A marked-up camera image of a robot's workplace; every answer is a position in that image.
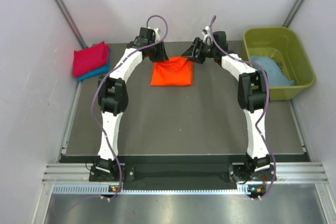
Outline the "orange t shirt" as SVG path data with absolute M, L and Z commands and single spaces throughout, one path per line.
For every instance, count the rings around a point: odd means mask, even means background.
M 185 87 L 191 86 L 193 63 L 183 57 L 171 57 L 168 61 L 153 64 L 151 86 Z

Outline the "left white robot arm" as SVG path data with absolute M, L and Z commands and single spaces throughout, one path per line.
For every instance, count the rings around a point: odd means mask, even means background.
M 99 159 L 94 162 L 91 174 L 102 174 L 107 181 L 122 182 L 118 135 L 121 118 L 129 103 L 127 81 L 145 57 L 153 62 L 168 60 L 159 28 L 140 28 L 139 35 L 128 43 L 116 66 L 98 80 L 93 103 L 98 103 L 102 116 L 101 122 L 96 120 L 101 128 L 101 144 Z

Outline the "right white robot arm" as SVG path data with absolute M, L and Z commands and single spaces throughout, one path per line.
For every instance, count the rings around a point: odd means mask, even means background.
M 271 154 L 265 143 L 265 114 L 269 102 L 267 77 L 261 67 L 254 68 L 238 54 L 225 52 L 227 46 L 223 31 L 211 34 L 209 28 L 202 30 L 203 38 L 196 37 L 182 57 L 194 63 L 204 63 L 212 58 L 238 81 L 237 100 L 243 110 L 248 134 L 246 161 L 243 167 L 231 172 L 232 179 L 244 184 L 256 180 L 271 167 Z

